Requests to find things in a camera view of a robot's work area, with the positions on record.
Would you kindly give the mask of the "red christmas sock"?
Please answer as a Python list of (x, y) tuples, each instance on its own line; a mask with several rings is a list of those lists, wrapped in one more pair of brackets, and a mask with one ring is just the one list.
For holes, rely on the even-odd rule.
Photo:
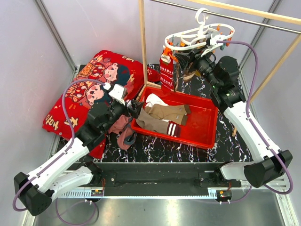
[(174, 60), (172, 58), (172, 51), (166, 46), (163, 46), (163, 52), (159, 61), (159, 75), (161, 82), (161, 89), (164, 93), (174, 91)]

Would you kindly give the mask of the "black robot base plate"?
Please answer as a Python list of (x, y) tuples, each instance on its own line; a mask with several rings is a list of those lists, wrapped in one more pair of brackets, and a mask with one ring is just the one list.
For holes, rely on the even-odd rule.
[(236, 179), (219, 179), (216, 172), (219, 163), (208, 162), (139, 162), (95, 163), (96, 179), (81, 186), (97, 187), (103, 181), (106, 187), (124, 184), (192, 184), (200, 187), (241, 187)]

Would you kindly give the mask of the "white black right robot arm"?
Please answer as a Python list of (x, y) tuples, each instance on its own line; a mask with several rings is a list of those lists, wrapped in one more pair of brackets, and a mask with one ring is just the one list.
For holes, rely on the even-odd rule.
[(214, 182), (225, 186), (232, 179), (246, 180), (253, 187), (267, 183), (284, 175), (293, 156), (289, 150), (282, 151), (264, 132), (255, 119), (244, 94), (237, 86), (239, 67), (237, 60), (223, 56), (218, 62), (211, 60), (212, 53), (192, 50), (175, 54), (185, 75), (198, 72), (212, 86), (213, 104), (233, 124), (247, 145), (252, 162), (226, 163), (214, 174)]

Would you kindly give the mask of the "white round clip hanger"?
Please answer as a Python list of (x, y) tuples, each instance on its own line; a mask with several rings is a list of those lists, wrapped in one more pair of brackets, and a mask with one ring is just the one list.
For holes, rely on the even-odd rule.
[(202, 47), (206, 49), (206, 41), (212, 34), (224, 35), (225, 38), (222, 42), (230, 41), (235, 33), (234, 27), (221, 23), (207, 24), (209, 14), (205, 13), (205, 10), (207, 9), (200, 8), (195, 14), (198, 27), (166, 36), (165, 46), (172, 51), (186, 51)]

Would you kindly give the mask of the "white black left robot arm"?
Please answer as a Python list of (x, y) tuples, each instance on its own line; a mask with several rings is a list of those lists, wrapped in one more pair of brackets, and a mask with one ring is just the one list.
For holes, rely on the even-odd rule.
[(20, 200), (32, 216), (44, 212), (60, 195), (81, 185), (100, 184), (101, 170), (89, 163), (69, 175), (62, 175), (76, 160), (88, 155), (96, 148), (113, 124), (122, 116), (138, 118), (143, 102), (127, 100), (124, 103), (112, 101), (110, 106), (103, 102), (92, 106), (83, 126), (75, 136), (55, 155), (35, 170), (25, 174), (19, 172), (14, 177), (16, 201)]

